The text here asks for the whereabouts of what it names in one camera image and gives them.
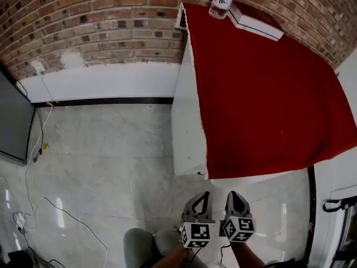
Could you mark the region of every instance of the white floor tile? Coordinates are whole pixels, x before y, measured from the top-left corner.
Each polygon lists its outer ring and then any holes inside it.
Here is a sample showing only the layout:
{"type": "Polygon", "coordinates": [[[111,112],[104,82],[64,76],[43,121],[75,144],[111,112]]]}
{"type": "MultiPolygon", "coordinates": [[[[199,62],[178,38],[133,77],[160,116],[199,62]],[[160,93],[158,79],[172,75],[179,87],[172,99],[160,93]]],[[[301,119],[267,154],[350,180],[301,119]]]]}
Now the white floor tile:
{"type": "MultiPolygon", "coordinates": [[[[214,187],[199,175],[174,176],[170,109],[154,104],[56,107],[45,128],[50,147],[28,170],[33,205],[48,198],[86,223],[108,249],[107,268],[125,267],[126,231],[141,227],[155,233],[178,225],[186,202],[198,193],[209,191],[214,218],[224,217],[229,190],[214,187]]],[[[48,112],[49,108],[41,109],[43,121],[48,112]]],[[[31,147],[39,132],[36,116],[31,147]]],[[[13,233],[21,247],[26,246],[12,212],[31,213],[31,207],[25,167],[0,160],[0,176],[13,193],[7,200],[7,187],[0,179],[0,245],[10,252],[17,248],[13,233]]],[[[257,224],[249,247],[265,262],[302,257],[310,212],[307,172],[255,183],[238,193],[250,203],[257,224]]],[[[28,218],[27,225],[33,227],[33,219],[28,218]]],[[[67,268],[103,266],[105,251],[95,237],[45,200],[36,211],[36,230],[27,235],[41,256],[67,268]]],[[[226,244],[217,237],[198,257],[208,267],[217,267],[220,247],[226,244]]],[[[224,250],[223,264],[238,267],[230,248],[224,250]]]]}

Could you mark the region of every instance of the electrical outlet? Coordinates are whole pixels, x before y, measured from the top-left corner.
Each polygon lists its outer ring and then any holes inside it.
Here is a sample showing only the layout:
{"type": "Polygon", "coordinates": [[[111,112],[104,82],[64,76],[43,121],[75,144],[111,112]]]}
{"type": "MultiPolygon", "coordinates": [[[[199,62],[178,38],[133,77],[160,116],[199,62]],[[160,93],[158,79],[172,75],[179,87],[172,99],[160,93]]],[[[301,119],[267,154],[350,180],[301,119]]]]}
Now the electrical outlet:
{"type": "Polygon", "coordinates": [[[45,67],[44,65],[42,64],[42,62],[40,61],[37,61],[37,60],[33,60],[31,62],[31,65],[33,66],[33,68],[36,70],[37,74],[38,75],[41,75],[43,71],[45,71],[45,67]]]}
{"type": "Polygon", "coordinates": [[[19,226],[19,228],[23,229],[23,226],[25,225],[25,217],[23,216],[22,213],[17,213],[16,214],[16,224],[19,226]]]}

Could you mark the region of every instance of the fiducial marker cube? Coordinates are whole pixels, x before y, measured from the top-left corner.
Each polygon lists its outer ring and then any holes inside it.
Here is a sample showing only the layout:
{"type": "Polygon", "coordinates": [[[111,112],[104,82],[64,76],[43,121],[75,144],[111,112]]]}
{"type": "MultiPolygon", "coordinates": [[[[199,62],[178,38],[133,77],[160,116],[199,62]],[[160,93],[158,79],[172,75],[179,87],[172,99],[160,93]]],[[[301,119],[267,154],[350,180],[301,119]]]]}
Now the fiducial marker cube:
{"type": "Polygon", "coordinates": [[[253,218],[230,216],[223,230],[229,242],[245,242],[255,233],[255,221],[253,218]]]}
{"type": "Polygon", "coordinates": [[[186,248],[203,248],[214,238],[216,223],[185,222],[180,228],[186,248]]]}

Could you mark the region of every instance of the white cable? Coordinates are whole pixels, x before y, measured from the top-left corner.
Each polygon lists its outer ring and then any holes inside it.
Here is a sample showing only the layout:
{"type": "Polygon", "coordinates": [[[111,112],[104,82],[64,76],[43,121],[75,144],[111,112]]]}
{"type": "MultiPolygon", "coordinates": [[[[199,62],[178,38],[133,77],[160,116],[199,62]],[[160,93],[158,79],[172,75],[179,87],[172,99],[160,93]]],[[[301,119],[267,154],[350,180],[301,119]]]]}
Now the white cable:
{"type": "Polygon", "coordinates": [[[28,168],[30,167],[30,163],[31,163],[31,160],[32,160],[32,159],[31,159],[32,154],[33,154],[35,148],[37,147],[38,143],[40,142],[40,139],[41,139],[41,137],[42,137],[42,132],[44,131],[44,128],[45,128],[45,126],[46,126],[46,124],[47,124],[47,121],[48,121],[49,118],[50,118],[50,115],[51,115],[51,112],[52,112],[53,107],[54,107],[54,106],[52,105],[52,106],[51,106],[51,109],[50,109],[50,113],[47,115],[47,118],[46,118],[46,121],[45,121],[44,125],[42,125],[42,129],[41,129],[40,135],[39,135],[39,137],[38,137],[38,139],[37,139],[37,142],[36,142],[35,146],[33,147],[32,151],[31,151],[31,153],[30,153],[30,157],[28,158],[28,163],[27,163],[27,166],[26,166],[26,169],[25,169],[26,192],[27,192],[28,201],[29,201],[30,206],[31,206],[31,209],[32,209],[32,213],[31,213],[31,214],[24,213],[23,215],[24,215],[24,216],[28,216],[28,217],[32,217],[33,214],[34,214],[34,211],[33,211],[33,206],[32,206],[31,200],[30,200],[30,194],[29,194],[29,192],[28,192],[27,171],[28,171],[28,168]]]}
{"type": "MultiPolygon", "coordinates": [[[[53,96],[52,96],[52,94],[50,93],[50,91],[49,91],[47,85],[45,84],[44,75],[42,75],[41,80],[42,80],[42,82],[43,82],[43,84],[44,84],[46,90],[48,91],[49,95],[51,96],[52,102],[53,102],[53,96]]],[[[34,231],[34,230],[36,229],[36,210],[37,210],[38,204],[39,204],[42,200],[46,200],[46,201],[48,201],[53,207],[55,207],[56,209],[59,209],[60,211],[65,212],[65,213],[68,214],[72,219],[74,219],[75,221],[77,221],[77,222],[83,224],[83,225],[90,231],[90,233],[95,237],[95,239],[104,247],[104,249],[105,249],[105,259],[104,259],[103,268],[105,268],[105,264],[107,263],[107,257],[108,257],[108,249],[107,249],[107,247],[104,245],[104,243],[99,240],[99,238],[95,235],[95,233],[89,228],[89,226],[87,226],[84,222],[82,222],[82,221],[76,219],[74,216],[72,216],[69,212],[65,211],[64,209],[61,209],[61,208],[55,206],[55,205],[54,205],[49,199],[47,199],[47,198],[40,198],[40,199],[38,200],[38,202],[35,204],[35,208],[33,207],[32,203],[31,203],[31,200],[30,200],[30,193],[29,193],[29,191],[28,191],[28,184],[27,184],[27,171],[28,171],[28,168],[30,167],[30,163],[31,163],[31,160],[32,160],[32,159],[31,159],[32,154],[33,154],[35,148],[37,147],[38,143],[40,142],[42,133],[43,133],[43,131],[44,131],[44,128],[45,128],[45,126],[46,126],[46,124],[47,124],[49,118],[50,118],[50,115],[51,115],[51,112],[52,112],[53,107],[54,107],[54,106],[52,105],[52,106],[51,106],[51,109],[50,109],[50,112],[49,112],[49,114],[47,115],[46,121],[45,121],[45,123],[42,125],[42,129],[41,129],[40,135],[39,135],[39,137],[38,137],[38,139],[37,139],[37,142],[36,142],[35,146],[33,147],[32,151],[31,151],[31,153],[30,153],[30,157],[29,157],[29,159],[28,159],[28,163],[27,163],[27,166],[26,166],[26,169],[25,169],[26,193],[27,193],[27,199],[28,199],[28,201],[29,201],[29,203],[30,203],[30,206],[31,206],[31,209],[32,209],[32,213],[31,213],[31,214],[23,213],[23,215],[24,215],[24,216],[28,216],[28,217],[32,217],[32,216],[33,216],[33,228],[27,228],[27,227],[25,227],[24,225],[23,225],[23,227],[24,227],[26,230],[28,230],[28,231],[34,231]]],[[[13,195],[12,192],[11,192],[11,190],[10,190],[9,184],[7,183],[7,180],[6,180],[3,176],[0,176],[0,179],[1,179],[1,178],[5,181],[7,187],[9,188],[10,194],[13,195]]]]}

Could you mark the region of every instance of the white box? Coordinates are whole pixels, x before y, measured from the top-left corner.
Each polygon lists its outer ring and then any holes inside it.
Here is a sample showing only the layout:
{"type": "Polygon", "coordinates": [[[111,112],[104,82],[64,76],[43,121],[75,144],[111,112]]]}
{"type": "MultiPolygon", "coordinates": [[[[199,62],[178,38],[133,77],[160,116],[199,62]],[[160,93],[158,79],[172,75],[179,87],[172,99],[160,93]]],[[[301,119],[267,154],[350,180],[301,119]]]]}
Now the white box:
{"type": "Polygon", "coordinates": [[[236,1],[230,6],[228,17],[236,28],[274,41],[278,41],[284,35],[278,23],[269,14],[236,1]]]}
{"type": "Polygon", "coordinates": [[[214,238],[216,230],[216,223],[185,222],[180,228],[184,247],[206,247],[210,240],[214,238]]]}
{"type": "Polygon", "coordinates": [[[230,216],[223,225],[229,242],[246,242],[255,233],[253,218],[230,216]]]}

